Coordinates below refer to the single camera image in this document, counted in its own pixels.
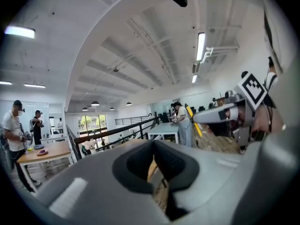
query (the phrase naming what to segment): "yellow propeller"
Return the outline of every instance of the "yellow propeller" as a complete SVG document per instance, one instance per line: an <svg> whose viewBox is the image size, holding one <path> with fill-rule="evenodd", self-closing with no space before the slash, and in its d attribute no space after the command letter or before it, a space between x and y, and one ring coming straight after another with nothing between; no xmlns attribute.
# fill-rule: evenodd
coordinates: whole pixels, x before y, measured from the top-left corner
<svg viewBox="0 0 300 225"><path fill-rule="evenodd" d="M192 118L192 117L193 117L193 111L192 111L192 109L191 109L187 104L185 104L184 106L186 107L186 110L187 110L189 116ZM192 120L192 123L195 124L195 128L196 128L196 130L197 130L199 136L202 137L202 132L201 132L201 130L200 130L198 124L195 123L193 120Z"/></svg>

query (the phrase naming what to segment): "person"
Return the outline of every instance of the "person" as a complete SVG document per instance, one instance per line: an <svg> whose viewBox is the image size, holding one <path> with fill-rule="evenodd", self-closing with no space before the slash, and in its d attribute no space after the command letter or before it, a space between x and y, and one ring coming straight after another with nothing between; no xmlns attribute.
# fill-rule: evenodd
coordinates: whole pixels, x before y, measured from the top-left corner
<svg viewBox="0 0 300 225"><path fill-rule="evenodd" d="M274 62L271 57L269 57L269 70L267 74L267 78L265 79L265 88L267 91L270 91L270 89L277 83L278 78L276 75L276 70L274 67Z"/></svg>
<svg viewBox="0 0 300 225"><path fill-rule="evenodd" d="M36 115L32 119L33 137L34 137L34 143L36 145L42 144L40 139L42 138L41 125L42 125L43 121L39 119L40 117L41 117L41 112L39 110L36 110Z"/></svg>
<svg viewBox="0 0 300 225"><path fill-rule="evenodd" d="M242 72L242 75L241 75L241 77L242 77L242 78L244 78L244 76L246 76L246 75L247 75L247 73L248 73L248 71L244 71L244 72Z"/></svg>
<svg viewBox="0 0 300 225"><path fill-rule="evenodd" d="M174 108L178 111L175 123L179 123L178 132L181 143L187 147L192 147L192 123L189 119L188 112L180 102L175 102Z"/></svg>
<svg viewBox="0 0 300 225"><path fill-rule="evenodd" d="M12 167L14 167L14 165L16 166L18 176L22 184L26 187L28 191L34 193L33 188L29 185L25 178L20 164L17 162L18 159L26 152L24 142L27 141L27 138L24 136L20 136L20 134L24 133L21 128L21 123L19 121L19 116L22 115L23 111L24 110L22 103L19 100L16 100L13 104L12 109L4 115L2 128L4 136L7 139L9 145ZM31 177L30 179L35 184L35 186L41 184L40 181L33 180Z"/></svg>
<svg viewBox="0 0 300 225"><path fill-rule="evenodd" d="M61 118L60 118L60 120L59 120L59 122L58 122L58 124L57 124L57 127L59 128L59 129L58 129L59 133L64 133L64 131L63 131L63 129L62 129L62 121L61 121Z"/></svg>

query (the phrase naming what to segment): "man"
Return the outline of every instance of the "man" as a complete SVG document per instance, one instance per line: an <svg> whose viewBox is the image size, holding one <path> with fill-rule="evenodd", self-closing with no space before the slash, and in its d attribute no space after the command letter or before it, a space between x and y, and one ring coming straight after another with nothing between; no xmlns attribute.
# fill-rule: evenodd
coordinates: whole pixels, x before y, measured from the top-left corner
<svg viewBox="0 0 300 225"><path fill-rule="evenodd" d="M42 138L41 126L43 121L39 119L40 117L41 117L41 112L39 110L36 110L36 116L32 119L33 137L34 137L34 143L36 145L42 144L40 139Z"/></svg>
<svg viewBox="0 0 300 225"><path fill-rule="evenodd" d="M18 176L27 190L34 192L32 187L28 184L20 164L17 163L18 159L26 152L24 142L27 141L27 138L22 136L24 132L21 129L21 124L18 117L21 116L23 112L24 109L22 103L19 100L16 100L12 109L4 115L2 127L4 136L9 145L12 167L14 165L16 166ZM32 178L31 180L36 186L41 184L40 181L35 181Z"/></svg>
<svg viewBox="0 0 300 225"><path fill-rule="evenodd" d="M267 78L265 80L265 87L267 91L270 91L270 89L273 87L275 83L277 83L277 75L276 75L276 70L274 66L274 62L271 57L269 57L269 71L267 74Z"/></svg>
<svg viewBox="0 0 300 225"><path fill-rule="evenodd" d="M58 124L57 124L57 127L59 128L59 129L58 129L59 133L64 133L64 131L63 131L63 129L62 129L62 121L61 121L61 118L60 118L60 120L59 120L59 122L58 122Z"/></svg>

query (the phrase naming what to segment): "desk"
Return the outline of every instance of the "desk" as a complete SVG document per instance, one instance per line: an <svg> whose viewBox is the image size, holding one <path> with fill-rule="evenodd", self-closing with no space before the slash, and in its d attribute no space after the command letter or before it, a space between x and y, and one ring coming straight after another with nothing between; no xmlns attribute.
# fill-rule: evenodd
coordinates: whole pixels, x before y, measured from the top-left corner
<svg viewBox="0 0 300 225"><path fill-rule="evenodd" d="M41 166L40 163L49 162L49 161L62 159L62 158L68 158L70 164L73 164L73 160L71 158L71 151L67 141L55 142L53 144L46 144L43 149L47 149L48 153L45 155L38 156L37 152L40 150L26 151L26 153L22 155L17 161L20 164L28 183L30 184L30 186L33 188L34 191L37 191L37 188L32 183L30 176L27 173L27 170L25 169L26 165L39 164L41 169L43 170L43 167Z"/></svg>
<svg viewBox="0 0 300 225"><path fill-rule="evenodd" d="M178 125L173 124L171 122L161 123L158 126L155 126L148 132L149 139L151 139L152 135L161 135L164 140L164 135L175 135L175 142L178 144Z"/></svg>
<svg viewBox="0 0 300 225"><path fill-rule="evenodd" d="M63 133L63 134L52 134L52 135L49 135L49 137L42 137L40 139L40 141L44 145L45 142L49 143L50 141L61 140L61 139L66 139L66 138L67 138L67 135L65 133Z"/></svg>

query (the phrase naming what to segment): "white ceiling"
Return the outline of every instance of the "white ceiling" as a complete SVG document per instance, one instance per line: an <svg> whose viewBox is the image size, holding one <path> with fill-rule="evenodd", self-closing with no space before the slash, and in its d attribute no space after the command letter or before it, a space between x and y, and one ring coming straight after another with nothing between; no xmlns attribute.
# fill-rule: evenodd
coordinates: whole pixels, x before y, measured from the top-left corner
<svg viewBox="0 0 300 225"><path fill-rule="evenodd" d="M12 24L34 28L36 38L5 38L0 79L15 86L36 82L66 93L81 45L118 1L30 0ZM71 101L110 105L144 89L191 80L197 34L206 32L208 47L237 46L247 6L241 0L188 0L182 8L167 0L128 17L120 29L106 34L105 41L93 48L96 52L80 74ZM200 66L198 82L224 57L208 58Z"/></svg>

